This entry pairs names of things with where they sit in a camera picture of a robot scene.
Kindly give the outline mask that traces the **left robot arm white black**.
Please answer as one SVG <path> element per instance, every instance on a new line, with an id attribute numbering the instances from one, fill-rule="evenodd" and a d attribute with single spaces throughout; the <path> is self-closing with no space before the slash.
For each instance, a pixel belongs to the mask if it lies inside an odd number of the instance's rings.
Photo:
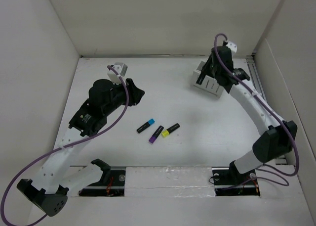
<path id="1" fill-rule="evenodd" d="M 60 150 L 49 156 L 32 179 L 21 179 L 17 185 L 19 191 L 53 217 L 63 209 L 68 196 L 77 195 L 93 183 L 106 184 L 110 180 L 111 166 L 100 159 L 67 178 L 64 175 L 92 137 L 106 125 L 107 117 L 122 105 L 137 105 L 144 94 L 130 78 L 126 79 L 126 86 L 106 79 L 95 81 L 88 99 L 70 120 L 59 143 Z"/>

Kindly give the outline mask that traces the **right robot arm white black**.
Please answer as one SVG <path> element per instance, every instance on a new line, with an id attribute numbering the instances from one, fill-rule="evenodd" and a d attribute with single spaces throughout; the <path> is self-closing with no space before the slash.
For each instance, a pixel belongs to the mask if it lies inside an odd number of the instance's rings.
<path id="1" fill-rule="evenodd" d="M 278 115 L 258 93 L 249 75 L 243 69 L 234 67 L 233 51 L 228 43 L 212 48 L 196 83 L 201 84 L 207 76 L 214 79 L 242 106 L 260 135 L 249 152 L 230 163 L 228 170 L 219 176 L 218 184 L 229 188 L 244 184 L 254 169 L 267 166 L 271 160 L 291 151 L 294 151 L 296 158 L 293 173 L 296 175 L 299 170 L 299 155 L 295 143 L 297 125 Z"/>

